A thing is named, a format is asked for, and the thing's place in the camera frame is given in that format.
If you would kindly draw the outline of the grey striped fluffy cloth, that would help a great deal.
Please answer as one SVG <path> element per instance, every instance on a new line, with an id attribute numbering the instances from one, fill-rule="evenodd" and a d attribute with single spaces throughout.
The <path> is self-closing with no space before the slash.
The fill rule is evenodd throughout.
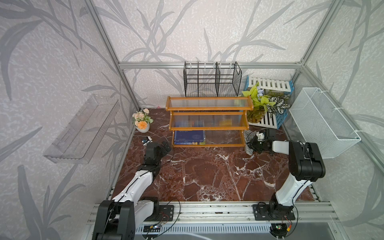
<path id="1" fill-rule="evenodd" d="M 244 138 L 245 138 L 245 152 L 249 156 L 252 156 L 254 154 L 254 149 L 252 147 L 252 142 L 254 141 L 254 137 L 257 135 L 258 131 L 251 131 L 246 130 L 244 131 Z"/>

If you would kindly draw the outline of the orange wooden bookshelf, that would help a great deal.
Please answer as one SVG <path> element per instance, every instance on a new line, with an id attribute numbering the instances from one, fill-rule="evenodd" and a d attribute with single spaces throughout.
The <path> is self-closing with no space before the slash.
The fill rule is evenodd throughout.
<path id="1" fill-rule="evenodd" d="M 175 148 L 217 148 L 246 145 L 248 111 L 254 109 L 251 97 L 167 97 L 169 130 Z M 186 141 L 181 133 L 203 131 L 204 141 Z"/>

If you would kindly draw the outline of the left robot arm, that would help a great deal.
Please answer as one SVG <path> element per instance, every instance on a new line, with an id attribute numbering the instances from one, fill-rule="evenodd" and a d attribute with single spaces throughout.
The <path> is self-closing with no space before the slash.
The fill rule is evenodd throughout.
<path id="1" fill-rule="evenodd" d="M 147 144 L 144 162 L 128 185 L 112 200 L 98 207 L 93 240 L 133 240 L 136 228 L 146 219 L 157 218 L 160 205 L 156 198 L 142 198 L 161 170 L 161 160 L 172 150 L 167 141 Z"/>

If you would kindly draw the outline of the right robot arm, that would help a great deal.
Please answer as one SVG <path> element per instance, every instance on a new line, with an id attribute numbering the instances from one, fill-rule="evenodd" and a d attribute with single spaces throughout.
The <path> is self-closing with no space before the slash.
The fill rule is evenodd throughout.
<path id="1" fill-rule="evenodd" d="M 283 186 L 273 193 L 268 203 L 253 205 L 255 220 L 295 220 L 295 202 L 301 193 L 312 183 L 326 174 L 326 167 L 316 143 L 292 141 L 263 141 L 263 150 L 285 154 L 289 157 L 289 175 Z"/>

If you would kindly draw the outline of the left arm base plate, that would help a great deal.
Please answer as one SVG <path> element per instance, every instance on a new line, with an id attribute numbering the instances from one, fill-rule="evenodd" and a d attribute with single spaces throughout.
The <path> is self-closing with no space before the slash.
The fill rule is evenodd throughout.
<path id="1" fill-rule="evenodd" d="M 157 210 L 145 222 L 171 222 L 174 220 L 175 206 L 160 205 Z"/>

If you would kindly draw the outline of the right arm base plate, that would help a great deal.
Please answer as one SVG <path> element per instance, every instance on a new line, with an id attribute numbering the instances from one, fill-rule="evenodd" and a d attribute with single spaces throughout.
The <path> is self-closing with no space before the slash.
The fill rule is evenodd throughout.
<path id="1" fill-rule="evenodd" d="M 265 202 L 258 202 L 252 205 L 253 214 L 256 221 L 280 221 L 296 219 L 293 208 L 294 206 L 281 206 L 279 204 L 272 205 Z"/>

